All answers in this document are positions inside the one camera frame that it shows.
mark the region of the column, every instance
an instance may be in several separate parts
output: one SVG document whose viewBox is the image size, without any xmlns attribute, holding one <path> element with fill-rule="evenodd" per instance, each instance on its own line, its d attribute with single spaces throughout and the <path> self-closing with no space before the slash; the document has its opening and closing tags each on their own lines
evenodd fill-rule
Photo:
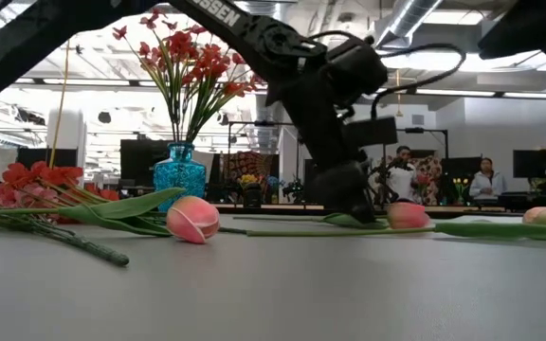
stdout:
<svg viewBox="0 0 546 341">
<path fill-rule="evenodd" d="M 81 101 L 79 99 L 74 100 L 73 96 L 69 95 L 73 94 L 66 94 L 56 149 L 77 149 L 77 166 L 83 168 L 85 166 L 87 124 L 82 107 L 76 104 Z M 48 114 L 46 137 L 48 148 L 52 148 L 54 144 L 58 115 L 59 104 L 55 104 L 51 107 Z"/>
</svg>

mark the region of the person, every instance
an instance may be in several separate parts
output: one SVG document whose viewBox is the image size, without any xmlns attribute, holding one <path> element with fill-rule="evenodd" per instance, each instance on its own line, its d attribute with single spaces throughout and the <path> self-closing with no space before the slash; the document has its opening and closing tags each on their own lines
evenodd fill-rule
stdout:
<svg viewBox="0 0 546 341">
<path fill-rule="evenodd" d="M 507 182 L 504 176 L 494 171 L 492 159 L 482 158 L 480 171 L 473 177 L 469 195 L 475 200 L 496 200 L 505 191 L 507 191 Z"/>
<path fill-rule="evenodd" d="M 414 184 L 416 181 L 416 168 L 409 163 L 411 150 L 408 146 L 400 146 L 396 150 L 396 156 L 389 164 L 389 177 L 387 186 L 397 194 L 395 201 L 413 201 Z"/>
</svg>

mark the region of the blue glass vase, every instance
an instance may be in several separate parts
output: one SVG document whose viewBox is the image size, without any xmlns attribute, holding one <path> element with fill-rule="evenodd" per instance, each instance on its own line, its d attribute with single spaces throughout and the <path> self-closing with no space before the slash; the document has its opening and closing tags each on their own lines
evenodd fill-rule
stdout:
<svg viewBox="0 0 546 341">
<path fill-rule="evenodd" d="M 167 212 L 179 198 L 187 195 L 203 198 L 206 191 L 206 166 L 192 160 L 195 146 L 188 142 L 168 145 L 170 158 L 157 162 L 154 169 L 155 190 L 184 188 L 185 191 L 159 205 L 160 212 Z"/>
</svg>

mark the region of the robotic arm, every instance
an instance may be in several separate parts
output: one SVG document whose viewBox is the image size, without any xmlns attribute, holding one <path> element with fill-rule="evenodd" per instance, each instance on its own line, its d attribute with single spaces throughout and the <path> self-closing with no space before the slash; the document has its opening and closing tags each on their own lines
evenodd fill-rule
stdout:
<svg viewBox="0 0 546 341">
<path fill-rule="evenodd" d="M 140 14 L 156 0 L 38 0 L 0 29 L 0 92 L 74 34 Z M 268 83 L 267 103 L 280 100 L 318 166 L 315 188 L 325 204 L 373 221 L 367 157 L 360 148 L 397 142 L 393 117 L 352 124 L 344 118 L 361 94 L 387 81 L 387 69 L 365 41 L 330 51 L 267 16 L 250 15 L 229 0 L 169 0 L 237 50 Z M 340 116 L 337 109 L 348 113 Z"/>
</svg>

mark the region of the computer monitor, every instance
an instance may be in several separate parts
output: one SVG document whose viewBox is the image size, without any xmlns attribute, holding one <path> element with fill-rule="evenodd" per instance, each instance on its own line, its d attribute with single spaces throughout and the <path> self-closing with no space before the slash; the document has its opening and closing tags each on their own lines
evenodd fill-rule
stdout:
<svg viewBox="0 0 546 341">
<path fill-rule="evenodd" d="M 442 172 L 452 179 L 472 179 L 480 171 L 481 162 L 480 156 L 445 158 L 442 159 Z"/>
<path fill-rule="evenodd" d="M 513 151 L 513 177 L 546 178 L 546 151 Z"/>
<path fill-rule="evenodd" d="M 49 148 L 19 148 L 16 162 L 30 168 L 38 161 L 45 161 L 49 164 L 52 150 Z M 54 153 L 54 166 L 57 167 L 75 167 L 77 166 L 76 149 L 57 149 Z"/>
<path fill-rule="evenodd" d="M 164 140 L 121 140 L 121 179 L 134 180 L 135 186 L 153 186 L 153 166 L 169 157 Z"/>
</svg>

